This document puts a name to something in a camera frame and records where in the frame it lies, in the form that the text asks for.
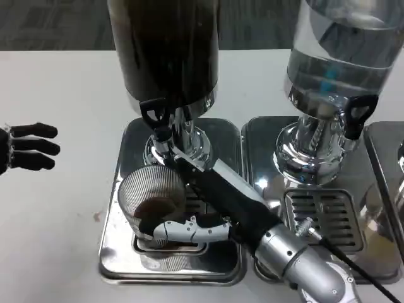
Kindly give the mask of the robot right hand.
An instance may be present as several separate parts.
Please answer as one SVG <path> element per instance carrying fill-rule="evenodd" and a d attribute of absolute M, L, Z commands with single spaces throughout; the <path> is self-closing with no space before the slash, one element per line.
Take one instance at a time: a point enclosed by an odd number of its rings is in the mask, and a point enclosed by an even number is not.
<path fill-rule="evenodd" d="M 139 226 L 142 234 L 152 239 L 188 243 L 231 239 L 255 253 L 263 236 L 282 223 L 254 188 L 220 159 L 213 167 L 204 169 L 180 152 L 165 159 L 164 164 L 215 213 L 198 215 L 194 219 L 146 219 Z"/>

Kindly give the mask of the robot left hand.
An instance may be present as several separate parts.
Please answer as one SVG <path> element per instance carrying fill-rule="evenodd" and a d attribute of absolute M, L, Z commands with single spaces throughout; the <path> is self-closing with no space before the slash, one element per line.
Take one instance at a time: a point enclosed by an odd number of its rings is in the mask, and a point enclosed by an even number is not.
<path fill-rule="evenodd" d="M 31 171 L 51 170 L 52 158 L 60 153 L 58 144 L 51 141 L 58 135 L 54 126 L 35 124 L 1 127 L 1 173 L 9 169 Z"/>

